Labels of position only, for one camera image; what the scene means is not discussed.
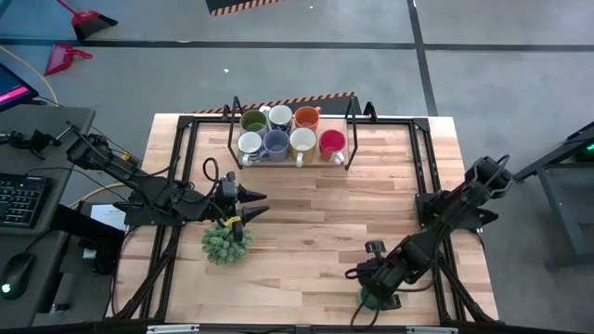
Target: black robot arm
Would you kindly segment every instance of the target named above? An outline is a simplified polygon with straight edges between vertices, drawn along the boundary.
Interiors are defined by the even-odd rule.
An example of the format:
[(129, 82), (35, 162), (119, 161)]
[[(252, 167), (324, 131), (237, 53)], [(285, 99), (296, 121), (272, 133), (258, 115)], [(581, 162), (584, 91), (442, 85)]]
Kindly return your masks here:
[(239, 217), (233, 224), (235, 239), (241, 240), (242, 229), (252, 218), (268, 210), (267, 206), (242, 208), (240, 203), (265, 199), (266, 195), (235, 185), (235, 175), (228, 173), (214, 180), (216, 187), (207, 195), (192, 189), (190, 183), (146, 173), (133, 158), (113, 154), (102, 135), (82, 135), (68, 149), (68, 160), (86, 170), (108, 173), (134, 190), (128, 203), (116, 206), (132, 216), (130, 225), (184, 225), (186, 222), (211, 220), (223, 224), (227, 218)]
[[(444, 239), (467, 216), (477, 214), (479, 206), (489, 199), (498, 199), (505, 195), (511, 181), (511, 173), (505, 169), (508, 159), (509, 156), (499, 161), (489, 157), (479, 159), (465, 173), (464, 183), (451, 192), (442, 190), (427, 201), (423, 210), (431, 214), (432, 220), (424, 229), (404, 238), (385, 258), (381, 256), (381, 250), (385, 249), (382, 241), (368, 242), (366, 249), (375, 253), (375, 257), (348, 271), (347, 278), (357, 278), (368, 296), (366, 298), (371, 298), (373, 304), (379, 305), (380, 309), (398, 308), (399, 302), (394, 294), (402, 282), (413, 284), (432, 267), (443, 267), (445, 262), (439, 261), (439, 245)], [(451, 270), (446, 271), (448, 279), (457, 280)], [(467, 307), (476, 311), (473, 316), (492, 320), (480, 308), (476, 310), (477, 305), (468, 291), (463, 290), (460, 293), (466, 297), (465, 302), (469, 303)]]

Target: concrete floor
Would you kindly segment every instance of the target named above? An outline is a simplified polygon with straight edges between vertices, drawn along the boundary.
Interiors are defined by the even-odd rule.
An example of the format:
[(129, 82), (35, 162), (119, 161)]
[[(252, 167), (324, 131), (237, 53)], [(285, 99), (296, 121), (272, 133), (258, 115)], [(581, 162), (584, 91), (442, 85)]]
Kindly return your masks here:
[[(212, 18), (202, 0), (70, 0), (118, 19), (98, 40), (413, 43), (406, 0), (285, 0)], [(590, 0), (417, 0), (425, 43), (594, 44)], [(47, 0), (14, 1), (0, 38), (72, 39), (68, 12)], [(7, 46), (41, 71), (48, 46)], [(156, 112), (218, 108), (233, 95), (254, 103), (355, 91), (380, 114), (427, 115), (415, 50), (332, 48), (85, 47), (95, 57), (48, 77), (68, 106), (97, 110), (95, 126), (142, 156)], [(518, 171), (592, 121), (590, 52), (427, 51), (437, 112), (455, 118), (467, 165), (511, 155)], [(5, 54), (6, 64), (42, 96), (43, 83)], [(90, 173), (104, 184), (105, 175)], [(73, 175), (71, 203), (96, 186)], [(590, 332), (592, 267), (549, 273), (564, 252), (540, 184), (528, 179), (489, 207), (500, 219), (484, 240), (497, 308), (519, 326)]]

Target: hazard stripe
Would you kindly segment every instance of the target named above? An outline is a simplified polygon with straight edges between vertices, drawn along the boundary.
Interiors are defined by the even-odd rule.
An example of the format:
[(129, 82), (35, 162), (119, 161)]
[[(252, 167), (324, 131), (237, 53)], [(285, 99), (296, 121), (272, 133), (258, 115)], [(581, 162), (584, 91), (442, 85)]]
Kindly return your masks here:
[[(345, 93), (328, 94), (328, 95), (324, 95), (324, 96), (322, 95), (322, 96), (307, 96), (307, 97), (287, 98), (287, 99), (284, 99), (284, 100), (275, 100), (275, 101), (264, 102), (264, 103), (253, 103), (253, 104), (250, 104), (250, 105), (243, 105), (241, 107), (243, 108), (243, 110), (247, 111), (247, 110), (252, 110), (252, 109), (259, 109), (262, 106), (274, 107), (274, 106), (277, 106), (277, 105), (286, 105), (286, 104), (292, 104), (292, 103), (302, 103), (302, 102), (308, 102), (308, 101), (318, 101), (318, 100), (322, 100), (322, 99), (338, 98), (338, 97), (349, 97), (349, 96), (355, 96), (355, 92), (345, 92)], [(223, 113), (223, 108), (193, 111), (193, 113)]]
[(277, 2), (280, 2), (282, 0), (252, 0), (252, 1), (247, 1), (241, 4), (237, 4), (237, 5), (233, 5), (233, 6), (226, 6), (224, 8), (218, 8), (216, 10), (213, 10), (213, 12), (211, 12), (212, 16), (221, 16), (221, 15), (226, 15), (226, 14), (231, 14), (231, 13), (235, 13), (235, 12), (239, 12), (241, 10), (245, 10), (245, 9), (250, 9), (250, 8), (255, 8), (258, 6), (264, 6), (264, 5), (270, 5), (270, 4), (274, 4)]

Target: computer screen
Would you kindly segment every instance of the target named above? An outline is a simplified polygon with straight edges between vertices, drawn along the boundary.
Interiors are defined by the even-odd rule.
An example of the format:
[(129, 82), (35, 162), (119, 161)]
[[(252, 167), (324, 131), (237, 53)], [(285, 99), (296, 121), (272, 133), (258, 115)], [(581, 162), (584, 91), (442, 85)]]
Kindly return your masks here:
[(0, 64), (0, 112), (38, 96), (37, 91)]

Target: white paper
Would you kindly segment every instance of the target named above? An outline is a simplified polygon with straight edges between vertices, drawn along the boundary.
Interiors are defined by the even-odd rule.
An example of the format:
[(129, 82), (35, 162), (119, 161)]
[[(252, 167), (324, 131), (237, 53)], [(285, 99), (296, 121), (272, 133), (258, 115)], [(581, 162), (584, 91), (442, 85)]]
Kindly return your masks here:
[[(125, 229), (125, 225), (123, 224), (125, 217), (125, 212), (116, 209), (111, 204), (94, 205), (91, 208), (91, 218), (122, 231)], [(95, 259), (96, 255), (97, 252), (95, 250), (84, 249), (83, 259)]]

